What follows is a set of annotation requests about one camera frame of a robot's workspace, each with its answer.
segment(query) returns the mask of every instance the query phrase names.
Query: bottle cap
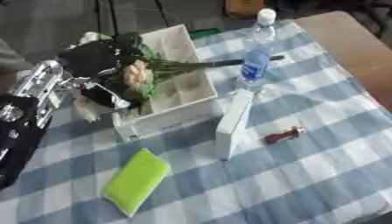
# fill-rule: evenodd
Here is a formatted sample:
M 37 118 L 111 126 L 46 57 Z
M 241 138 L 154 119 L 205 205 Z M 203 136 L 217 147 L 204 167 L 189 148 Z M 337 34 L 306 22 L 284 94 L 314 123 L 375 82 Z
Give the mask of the bottle cap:
M 277 13 L 272 9 L 262 9 L 257 14 L 257 23 L 259 25 L 268 26 L 275 23 Z

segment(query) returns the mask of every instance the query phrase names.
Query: green sponge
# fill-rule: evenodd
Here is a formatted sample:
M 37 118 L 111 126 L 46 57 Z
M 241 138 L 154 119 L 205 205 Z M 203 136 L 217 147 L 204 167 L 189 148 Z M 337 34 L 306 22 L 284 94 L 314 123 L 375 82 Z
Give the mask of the green sponge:
M 132 217 L 169 170 L 165 161 L 149 150 L 141 149 L 108 182 L 103 196 Z

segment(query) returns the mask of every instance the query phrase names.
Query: red marker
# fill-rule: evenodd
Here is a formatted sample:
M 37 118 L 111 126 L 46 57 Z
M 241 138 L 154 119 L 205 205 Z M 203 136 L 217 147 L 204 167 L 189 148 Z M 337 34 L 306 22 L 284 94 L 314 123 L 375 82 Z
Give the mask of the red marker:
M 266 144 L 275 144 L 278 141 L 288 139 L 288 138 L 295 138 L 299 136 L 299 133 L 304 133 L 305 128 L 304 127 L 296 127 L 293 126 L 291 130 L 286 131 L 284 133 L 280 134 L 270 134 L 264 137 L 264 141 Z

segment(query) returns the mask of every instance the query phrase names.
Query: gingham tablecloth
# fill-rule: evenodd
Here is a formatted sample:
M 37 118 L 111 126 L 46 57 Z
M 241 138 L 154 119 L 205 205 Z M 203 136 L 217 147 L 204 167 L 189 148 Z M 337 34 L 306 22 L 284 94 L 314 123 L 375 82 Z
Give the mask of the gingham tablecloth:
M 65 107 L 17 183 L 0 192 L 0 223 L 343 223 L 390 210 L 391 116 L 302 28 L 277 25 L 268 84 L 255 97 L 234 156 L 214 155 L 219 119 L 181 124 L 122 143 L 109 115 L 88 124 Z M 240 58 L 248 30 L 195 41 L 202 60 Z M 207 75 L 225 108 L 238 66 Z M 303 125 L 307 133 L 266 146 L 268 131 Z M 141 147 L 171 173 L 127 219 L 102 187 Z

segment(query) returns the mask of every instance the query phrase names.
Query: plastic water bottle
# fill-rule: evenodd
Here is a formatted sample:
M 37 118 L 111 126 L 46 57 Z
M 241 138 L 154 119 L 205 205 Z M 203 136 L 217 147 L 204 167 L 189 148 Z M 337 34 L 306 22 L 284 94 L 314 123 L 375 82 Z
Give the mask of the plastic water bottle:
M 245 56 L 239 77 L 240 88 L 257 92 L 262 89 L 263 76 L 270 63 L 276 31 L 277 14 L 274 10 L 263 9 L 257 15 L 257 22 L 245 39 Z

